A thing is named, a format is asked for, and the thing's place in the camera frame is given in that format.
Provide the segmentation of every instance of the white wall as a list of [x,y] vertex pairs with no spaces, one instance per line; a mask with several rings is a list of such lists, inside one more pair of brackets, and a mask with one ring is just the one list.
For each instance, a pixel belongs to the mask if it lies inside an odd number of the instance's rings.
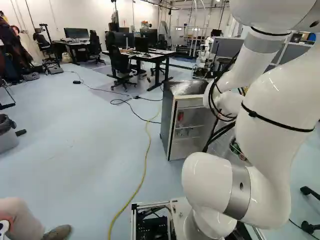
[[[9,23],[20,27],[11,1],[0,1],[0,10],[7,15]],[[27,2],[35,27],[39,27],[40,23],[48,24],[52,40],[65,38],[64,28],[86,28],[97,32],[100,37],[100,42],[102,43],[102,48],[105,49],[105,30],[109,29],[108,23],[111,22],[111,15],[115,10],[114,3],[111,3],[110,0],[51,0],[56,24],[50,8],[50,0],[27,0]],[[13,3],[22,29],[29,30],[29,36],[32,38],[34,31],[25,0],[13,0]],[[158,26],[157,6],[140,0],[135,0],[133,5],[134,21],[132,0],[121,0],[117,2],[120,27],[130,27],[134,22],[135,28],[139,29],[141,21],[143,20]],[[22,39],[27,45],[30,45],[32,55],[38,54],[41,56],[41,53],[38,51],[38,46],[35,45],[33,40],[29,42],[26,36],[22,36]]]

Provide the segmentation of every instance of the black strap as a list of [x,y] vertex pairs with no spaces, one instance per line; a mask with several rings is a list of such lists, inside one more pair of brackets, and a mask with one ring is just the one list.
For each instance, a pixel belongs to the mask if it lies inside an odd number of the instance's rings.
[[241,103],[241,106],[243,107],[244,110],[246,110],[249,113],[250,117],[261,119],[261,120],[263,120],[263,121],[265,121],[267,123],[276,125],[276,126],[278,126],[280,128],[284,128],[284,129],[288,129],[288,130],[292,130],[292,131],[296,131],[296,132],[302,132],[302,133],[309,133],[309,132],[312,132],[315,129],[315,128],[313,128],[313,129],[302,129],[302,128],[297,128],[297,127],[294,127],[294,126],[288,126],[288,125],[282,124],[280,122],[273,121],[273,120],[271,120],[269,118],[266,118],[264,116],[259,115],[256,111],[252,111],[249,108],[247,108],[244,105],[244,102]]

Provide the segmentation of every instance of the bin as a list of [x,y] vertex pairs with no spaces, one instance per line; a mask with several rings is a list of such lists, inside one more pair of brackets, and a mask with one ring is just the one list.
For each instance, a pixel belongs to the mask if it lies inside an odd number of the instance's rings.
[[0,154],[19,144],[14,129],[17,125],[6,114],[0,114]]

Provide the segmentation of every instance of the gray desk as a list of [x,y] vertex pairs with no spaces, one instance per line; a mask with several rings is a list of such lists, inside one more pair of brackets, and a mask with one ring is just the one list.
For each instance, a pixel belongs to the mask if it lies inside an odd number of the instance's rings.
[[[149,52],[150,56],[145,56],[143,53],[142,54],[129,54],[127,52],[122,52],[122,55],[126,55],[130,57],[131,59],[136,60],[137,64],[137,73],[140,74],[141,71],[141,61],[143,62],[149,62],[149,63],[155,63],[155,80],[154,80],[154,85],[150,88],[147,89],[147,91],[151,91],[159,86],[163,82],[169,81],[173,79],[173,77],[169,77],[169,63],[170,63],[170,55],[174,53],[173,51],[168,51],[165,52],[166,50],[158,50],[153,52]],[[109,55],[109,51],[102,51],[104,55]],[[159,75],[160,75],[160,65],[161,63],[165,60],[165,73],[164,73],[164,80],[163,82],[159,81]]]
[[77,61],[77,54],[74,53],[74,50],[78,49],[87,49],[90,41],[80,41],[80,42],[67,42],[67,41],[52,41],[53,44],[64,45],[70,52],[72,63],[79,65]]

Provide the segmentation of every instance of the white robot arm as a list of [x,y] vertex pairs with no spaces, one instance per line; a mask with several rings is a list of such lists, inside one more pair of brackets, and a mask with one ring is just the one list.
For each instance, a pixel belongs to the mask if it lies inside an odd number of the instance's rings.
[[261,229],[288,221],[291,163],[320,119],[320,81],[314,77],[320,76],[319,40],[303,56],[261,75],[287,30],[320,32],[320,0],[232,0],[230,7],[240,23],[252,28],[213,94],[224,99],[228,90],[251,85],[243,101],[237,101],[235,134],[252,166],[202,152],[185,160],[182,185],[190,215],[210,239],[230,234],[236,220]]
[[199,60],[202,63],[205,63],[206,60],[210,57],[210,45],[214,42],[214,39],[208,36],[204,42],[204,50],[199,52]]

